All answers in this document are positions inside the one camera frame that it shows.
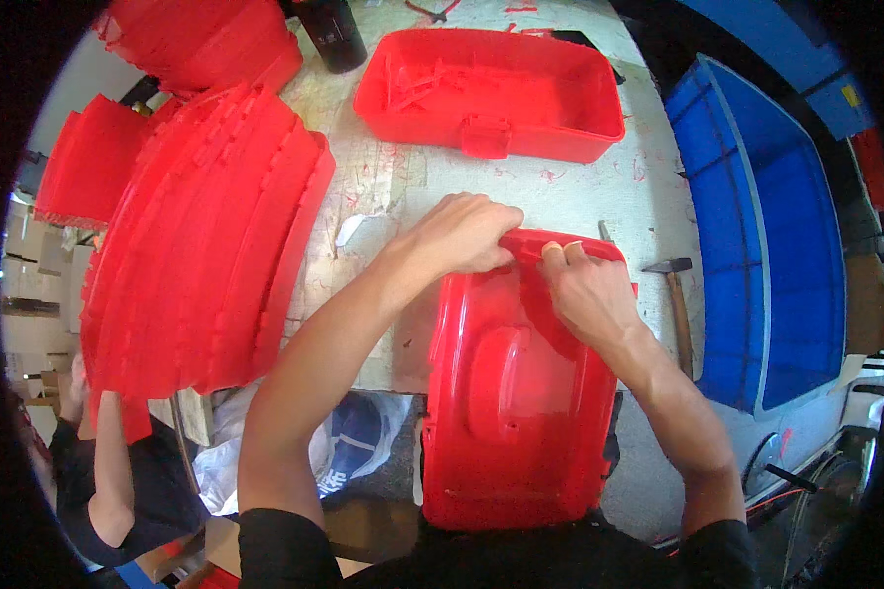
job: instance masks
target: person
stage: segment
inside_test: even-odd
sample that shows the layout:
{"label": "person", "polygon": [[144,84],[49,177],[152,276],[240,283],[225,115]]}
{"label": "person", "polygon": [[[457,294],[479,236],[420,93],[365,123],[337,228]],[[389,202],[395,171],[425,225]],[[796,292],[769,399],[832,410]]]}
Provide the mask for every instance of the person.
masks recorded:
{"label": "person", "polygon": [[128,446],[120,396],[105,391],[96,436],[85,415],[83,373],[79,353],[71,377],[62,379],[69,382],[60,382],[59,421],[49,445],[62,531],[101,566],[125,564],[199,532],[209,512],[190,487],[173,430],[152,418],[153,434]]}
{"label": "person", "polygon": [[684,542],[667,558],[601,520],[417,542],[341,579],[323,531],[308,438],[413,298],[448,272],[511,263],[497,241],[524,218],[486,195],[444,197],[318,309],[285,346],[246,418],[239,459],[242,589],[265,587],[756,587],[743,491],[723,425],[639,319],[625,265],[551,242],[557,316],[635,395],[684,479]]}

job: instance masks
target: hammer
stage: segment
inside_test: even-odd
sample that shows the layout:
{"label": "hammer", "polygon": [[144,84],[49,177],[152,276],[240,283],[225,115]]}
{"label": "hammer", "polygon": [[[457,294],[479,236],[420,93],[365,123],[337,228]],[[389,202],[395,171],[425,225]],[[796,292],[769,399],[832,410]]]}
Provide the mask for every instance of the hammer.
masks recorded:
{"label": "hammer", "polygon": [[691,326],[687,319],[687,307],[684,306],[684,291],[681,289],[681,277],[678,272],[691,269],[691,258],[678,257],[649,266],[642,272],[664,274],[671,291],[671,308],[675,316],[675,336],[678,338],[678,364],[689,379],[694,380],[694,349],[691,346]]}

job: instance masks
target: orange wire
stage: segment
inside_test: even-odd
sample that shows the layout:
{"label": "orange wire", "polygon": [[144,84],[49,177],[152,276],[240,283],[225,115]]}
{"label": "orange wire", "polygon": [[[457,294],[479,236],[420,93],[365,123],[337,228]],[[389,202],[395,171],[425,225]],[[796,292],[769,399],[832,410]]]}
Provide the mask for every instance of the orange wire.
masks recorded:
{"label": "orange wire", "polygon": [[[785,497],[787,495],[792,495],[793,493],[801,493],[803,491],[805,491],[805,489],[790,489],[790,490],[786,491],[785,493],[779,493],[778,495],[771,497],[766,501],[760,501],[756,505],[753,505],[752,507],[747,509],[746,512],[749,513],[751,511],[753,511],[754,509],[758,509],[760,507],[763,507],[767,503],[772,503],[773,501],[776,501],[778,499],[782,499],[783,497]],[[681,548],[675,548],[674,550],[669,552],[668,557],[670,558],[670,557],[674,556],[675,554],[678,554],[679,550],[681,550]]]}
{"label": "orange wire", "polygon": [[764,505],[766,505],[766,503],[772,503],[773,501],[776,501],[776,500],[778,500],[778,499],[780,499],[780,498],[783,498],[783,497],[785,497],[785,496],[787,496],[787,495],[792,495],[793,493],[801,493],[801,492],[803,492],[803,491],[805,491],[805,489],[790,489],[790,490],[786,491],[785,493],[779,493],[776,497],[771,497],[771,498],[769,498],[769,499],[766,500],[766,501],[760,501],[759,503],[757,503],[756,505],[750,507],[750,508],[747,509],[746,511],[747,511],[747,512],[751,512],[751,511],[753,511],[754,509],[757,509],[757,508],[759,508],[759,507],[763,507]]}

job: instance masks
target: plastic bag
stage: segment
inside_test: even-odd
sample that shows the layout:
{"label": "plastic bag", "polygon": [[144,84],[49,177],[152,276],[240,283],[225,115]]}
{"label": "plastic bag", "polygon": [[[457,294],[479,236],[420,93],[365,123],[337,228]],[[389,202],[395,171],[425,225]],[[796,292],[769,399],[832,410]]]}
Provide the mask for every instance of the plastic bag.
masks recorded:
{"label": "plastic bag", "polygon": [[[236,471],[242,431],[258,385],[250,384],[217,407],[214,445],[200,451],[193,461],[200,499],[213,515],[238,511]],[[405,395],[348,393],[308,445],[318,496],[326,497],[386,462],[411,404],[412,397]]]}

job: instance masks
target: hammer handle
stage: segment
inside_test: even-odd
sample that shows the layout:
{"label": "hammer handle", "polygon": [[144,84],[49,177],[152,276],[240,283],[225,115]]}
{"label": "hammer handle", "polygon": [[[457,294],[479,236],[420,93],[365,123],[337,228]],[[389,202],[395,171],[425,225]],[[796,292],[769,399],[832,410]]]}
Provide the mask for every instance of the hammer handle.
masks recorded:
{"label": "hammer handle", "polygon": [[681,288],[681,277],[676,272],[665,275],[668,290],[671,291],[671,308],[675,316],[675,336],[678,338],[678,365],[689,379],[694,380],[694,348],[691,345],[691,325],[687,319],[687,307],[684,306],[684,290]]}

